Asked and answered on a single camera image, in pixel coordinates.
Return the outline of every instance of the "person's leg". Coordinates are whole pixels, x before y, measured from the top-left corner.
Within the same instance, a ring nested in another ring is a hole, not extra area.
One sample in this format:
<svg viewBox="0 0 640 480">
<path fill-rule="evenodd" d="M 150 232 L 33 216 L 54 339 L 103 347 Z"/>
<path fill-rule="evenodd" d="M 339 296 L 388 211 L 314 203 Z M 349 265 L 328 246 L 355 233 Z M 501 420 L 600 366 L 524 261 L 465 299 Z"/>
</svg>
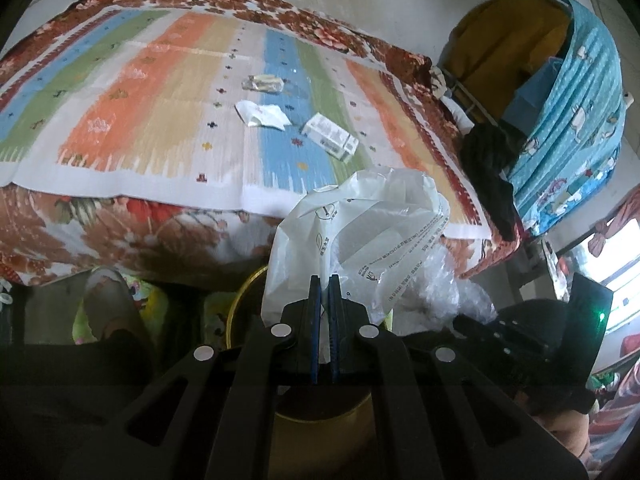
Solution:
<svg viewBox="0 0 640 480">
<path fill-rule="evenodd" d="M 94 272 L 84 307 L 99 342 L 0 349 L 0 402 L 49 472 L 153 377 L 150 342 L 122 277 Z"/>
</svg>

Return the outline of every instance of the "black fabric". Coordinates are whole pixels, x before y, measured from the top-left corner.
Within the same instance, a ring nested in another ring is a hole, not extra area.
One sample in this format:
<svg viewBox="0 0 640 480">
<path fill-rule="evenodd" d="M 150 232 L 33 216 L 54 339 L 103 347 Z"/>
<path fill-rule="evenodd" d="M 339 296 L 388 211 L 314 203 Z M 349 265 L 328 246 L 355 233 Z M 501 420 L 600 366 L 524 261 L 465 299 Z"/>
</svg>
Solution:
<svg viewBox="0 0 640 480">
<path fill-rule="evenodd" d="M 11 470 L 12 478 L 54 478 L 152 374 L 145 348 L 126 330 L 79 346 L 0 348 L 0 477 Z"/>
<path fill-rule="evenodd" d="M 460 164 L 478 194 L 480 203 L 498 229 L 500 236 L 515 240 L 518 213 L 513 204 L 513 186 L 501 179 L 500 172 L 513 165 L 527 137 L 516 128 L 501 123 L 476 124 L 466 134 L 460 149 Z"/>
</svg>

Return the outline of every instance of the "pink curtain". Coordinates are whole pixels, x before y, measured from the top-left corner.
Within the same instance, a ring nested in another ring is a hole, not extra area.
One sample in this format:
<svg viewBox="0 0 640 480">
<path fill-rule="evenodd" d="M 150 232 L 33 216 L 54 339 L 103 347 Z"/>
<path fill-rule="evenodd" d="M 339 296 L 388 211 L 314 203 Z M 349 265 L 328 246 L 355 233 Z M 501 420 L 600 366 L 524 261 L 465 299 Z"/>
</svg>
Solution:
<svg viewBox="0 0 640 480">
<path fill-rule="evenodd" d="M 596 234 L 587 244 L 589 252 L 593 256 L 600 256 L 607 238 L 611 238 L 634 218 L 640 220 L 640 184 L 629 192 L 609 225 L 607 225 L 607 219 L 596 223 Z"/>
</svg>

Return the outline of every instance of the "small white box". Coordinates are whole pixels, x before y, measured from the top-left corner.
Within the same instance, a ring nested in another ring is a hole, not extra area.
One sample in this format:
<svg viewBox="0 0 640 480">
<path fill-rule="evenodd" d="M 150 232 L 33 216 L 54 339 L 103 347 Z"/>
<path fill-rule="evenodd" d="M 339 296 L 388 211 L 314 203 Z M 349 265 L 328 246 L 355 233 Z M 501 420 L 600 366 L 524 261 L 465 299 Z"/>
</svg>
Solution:
<svg viewBox="0 0 640 480">
<path fill-rule="evenodd" d="M 355 154 L 359 142 L 347 130 L 322 114 L 311 117 L 302 128 L 302 134 L 343 162 Z"/>
</svg>

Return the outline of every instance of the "black pants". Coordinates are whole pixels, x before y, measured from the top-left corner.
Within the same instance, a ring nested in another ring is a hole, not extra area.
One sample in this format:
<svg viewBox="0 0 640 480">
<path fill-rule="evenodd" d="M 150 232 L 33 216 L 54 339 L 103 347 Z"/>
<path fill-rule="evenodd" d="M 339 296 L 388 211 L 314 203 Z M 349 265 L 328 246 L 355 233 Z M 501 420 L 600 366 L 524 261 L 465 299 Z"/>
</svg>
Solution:
<svg viewBox="0 0 640 480">
<path fill-rule="evenodd" d="M 0 348 L 0 476 L 52 478 L 151 379 L 148 354 L 126 330 L 80 346 Z"/>
</svg>

